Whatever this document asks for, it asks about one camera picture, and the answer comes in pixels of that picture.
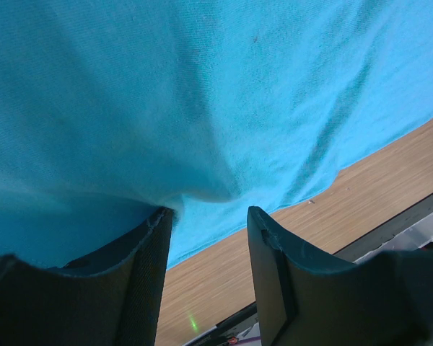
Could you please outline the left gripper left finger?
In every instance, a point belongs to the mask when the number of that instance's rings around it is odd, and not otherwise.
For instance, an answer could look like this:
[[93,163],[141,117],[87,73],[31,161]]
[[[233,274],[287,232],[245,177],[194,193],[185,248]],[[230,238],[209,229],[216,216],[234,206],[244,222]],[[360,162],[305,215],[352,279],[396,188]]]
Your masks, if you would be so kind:
[[0,345],[153,345],[173,212],[64,267],[0,256]]

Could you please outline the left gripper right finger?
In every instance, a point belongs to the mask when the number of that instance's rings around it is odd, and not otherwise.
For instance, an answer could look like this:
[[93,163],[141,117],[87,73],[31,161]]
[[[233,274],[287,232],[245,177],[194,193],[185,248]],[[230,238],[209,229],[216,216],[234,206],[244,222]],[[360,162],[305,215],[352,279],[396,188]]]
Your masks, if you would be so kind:
[[354,264],[248,210],[263,345],[433,345],[433,250]]

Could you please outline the cyan t shirt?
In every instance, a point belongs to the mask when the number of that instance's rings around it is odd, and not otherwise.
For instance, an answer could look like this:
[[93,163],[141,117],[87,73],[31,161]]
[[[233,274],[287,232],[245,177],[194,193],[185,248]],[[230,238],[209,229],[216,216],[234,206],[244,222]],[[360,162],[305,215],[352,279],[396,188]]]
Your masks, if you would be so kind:
[[174,266],[432,118],[433,1],[0,1],[0,255]]

